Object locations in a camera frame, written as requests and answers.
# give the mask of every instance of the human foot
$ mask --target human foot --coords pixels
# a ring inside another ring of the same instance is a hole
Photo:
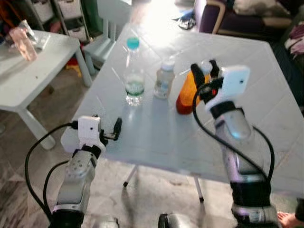
[[[304,228],[304,222],[295,217],[295,214],[278,212],[277,217],[283,228]]]

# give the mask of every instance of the tiled tabletop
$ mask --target tiled tabletop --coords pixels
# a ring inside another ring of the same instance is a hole
[[[144,101],[140,107],[125,102],[123,72],[127,56],[126,40],[140,38],[141,65],[146,74]],[[162,58],[175,55],[172,91],[168,100],[153,96],[156,71]],[[272,189],[304,196],[304,121],[270,46],[263,41],[175,30],[127,25],[112,53],[87,92],[73,120],[97,114],[102,128],[112,132],[117,117],[122,117],[120,139],[109,142],[104,157],[146,165],[205,179],[228,182],[220,146],[198,127],[192,115],[179,115],[175,101],[190,65],[215,58],[220,67],[244,64],[251,75],[245,93],[237,101],[248,121],[258,126],[275,150]],[[198,108],[201,121],[213,129],[213,119]],[[65,150],[78,148],[77,132],[67,129],[61,138]],[[261,152],[264,170],[269,169],[269,154]]]

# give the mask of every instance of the square table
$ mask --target square table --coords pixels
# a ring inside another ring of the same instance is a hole
[[[123,72],[126,40],[140,39],[140,61],[146,74],[143,104],[130,107],[125,101]],[[168,100],[153,96],[156,71],[161,59],[175,55],[175,74]],[[228,182],[219,144],[201,131],[193,116],[179,115],[175,101],[192,63],[215,58],[220,67],[246,65],[251,74],[245,93],[237,101],[248,121],[259,127],[275,150],[272,190],[304,197],[304,121],[268,43],[184,31],[145,30],[126,25],[73,120],[97,114],[102,128],[112,132],[122,117],[118,141],[110,141],[105,158],[160,168],[205,179]],[[200,120],[213,128],[211,114],[197,107]],[[66,129],[61,143],[67,152],[78,149],[75,130]],[[270,164],[268,149],[261,152],[264,170]]]
[[[20,53],[10,53],[5,45],[0,46],[0,109],[18,113],[34,136],[40,139],[47,130],[28,111],[27,106],[74,54],[84,84],[90,86],[92,79],[77,38],[43,31],[35,31],[35,34],[38,37],[50,34],[46,47],[38,53],[35,61],[26,61]],[[41,145],[45,149],[51,149],[55,145],[55,140],[49,136]]]

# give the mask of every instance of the white storage box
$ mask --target white storage box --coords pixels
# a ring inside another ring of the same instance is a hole
[[[34,3],[33,5],[42,23],[50,20],[54,16],[49,0]]]
[[[68,30],[68,34],[78,38],[80,41],[86,41],[86,30],[84,26]]]
[[[60,0],[60,10],[64,19],[81,17],[80,0]]]

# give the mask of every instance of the bottle label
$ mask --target bottle label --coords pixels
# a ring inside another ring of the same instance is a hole
[[[142,81],[129,81],[125,84],[125,90],[130,96],[139,96],[144,92],[144,83]]]
[[[169,92],[169,82],[157,80],[155,85],[155,93],[158,97],[166,98]]]

